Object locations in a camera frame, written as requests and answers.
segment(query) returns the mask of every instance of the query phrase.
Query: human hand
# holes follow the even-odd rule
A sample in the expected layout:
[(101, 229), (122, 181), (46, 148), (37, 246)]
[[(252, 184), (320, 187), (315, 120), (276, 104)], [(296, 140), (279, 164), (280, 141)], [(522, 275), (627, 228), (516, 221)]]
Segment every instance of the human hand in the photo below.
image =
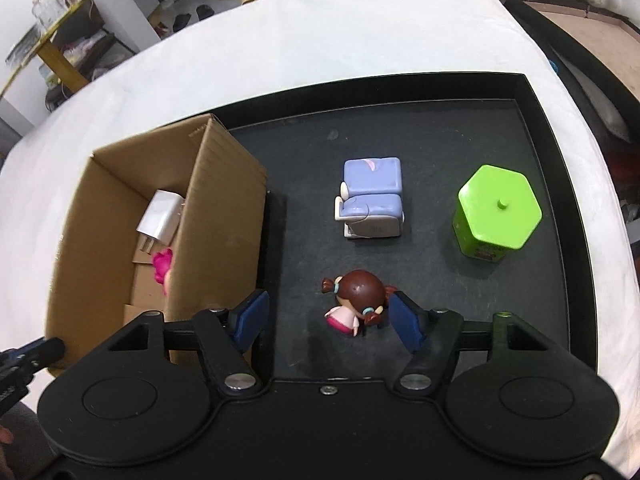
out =
[(4, 426), (0, 426), (0, 476), (4, 475), (8, 480), (14, 480), (14, 473), (9, 469), (4, 458), (2, 446), (11, 444), (14, 441), (14, 434)]

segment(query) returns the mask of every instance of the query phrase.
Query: white power adapter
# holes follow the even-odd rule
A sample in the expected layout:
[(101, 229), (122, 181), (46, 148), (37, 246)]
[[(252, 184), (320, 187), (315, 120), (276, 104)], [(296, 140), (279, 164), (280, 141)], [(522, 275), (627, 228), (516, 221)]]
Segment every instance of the white power adapter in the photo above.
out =
[(158, 189), (149, 202), (137, 231), (145, 235), (146, 239), (140, 246), (141, 251), (149, 253), (154, 241), (168, 246), (174, 238), (180, 223), (180, 214), (184, 199), (177, 193)]

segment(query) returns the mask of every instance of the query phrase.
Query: green container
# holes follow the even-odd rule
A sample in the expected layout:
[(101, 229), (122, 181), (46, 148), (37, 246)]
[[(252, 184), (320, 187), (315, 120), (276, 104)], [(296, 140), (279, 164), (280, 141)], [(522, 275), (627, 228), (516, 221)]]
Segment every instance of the green container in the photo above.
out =
[(463, 254), (497, 262), (522, 248), (541, 218), (527, 177), (484, 165), (458, 193), (453, 229)]

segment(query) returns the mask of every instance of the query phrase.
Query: white sheet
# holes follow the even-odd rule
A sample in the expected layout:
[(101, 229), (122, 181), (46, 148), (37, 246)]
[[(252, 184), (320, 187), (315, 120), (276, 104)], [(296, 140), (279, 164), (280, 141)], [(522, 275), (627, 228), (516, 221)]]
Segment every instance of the white sheet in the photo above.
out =
[[(562, 149), (586, 231), (598, 370), (620, 400), (605, 458), (640, 466), (640, 296), (602, 155), (546, 57), (498, 0), (258, 0), (191, 25), (84, 88), (0, 174), (0, 346), (42, 334), (56, 247), (97, 146), (231, 102), (319, 82), (436, 71), (519, 72)], [(39, 375), (31, 396), (46, 382)]]

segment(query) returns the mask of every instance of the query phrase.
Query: screw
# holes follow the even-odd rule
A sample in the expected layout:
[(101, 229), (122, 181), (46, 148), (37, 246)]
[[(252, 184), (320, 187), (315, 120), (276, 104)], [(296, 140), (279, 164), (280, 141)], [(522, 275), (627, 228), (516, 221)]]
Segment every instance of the screw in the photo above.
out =
[(338, 387), (325, 384), (324, 386), (320, 386), (320, 393), (323, 395), (335, 395), (338, 393)]
[(400, 384), (407, 390), (425, 390), (431, 386), (431, 379), (423, 374), (407, 374), (400, 378)]
[(255, 382), (255, 377), (249, 374), (231, 374), (225, 379), (226, 387), (232, 390), (246, 390)]

